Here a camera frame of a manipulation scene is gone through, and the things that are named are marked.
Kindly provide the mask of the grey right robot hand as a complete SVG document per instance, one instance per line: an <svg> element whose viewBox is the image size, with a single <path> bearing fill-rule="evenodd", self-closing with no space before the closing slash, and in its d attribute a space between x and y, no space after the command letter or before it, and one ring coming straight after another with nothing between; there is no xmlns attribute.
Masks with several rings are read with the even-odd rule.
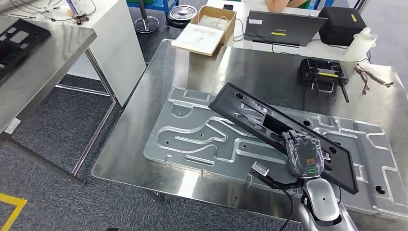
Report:
<svg viewBox="0 0 408 231"><path fill-rule="evenodd" d="M289 130L282 133L288 156L288 170L297 178L314 178L324 170L320 141L308 134Z"/></svg>

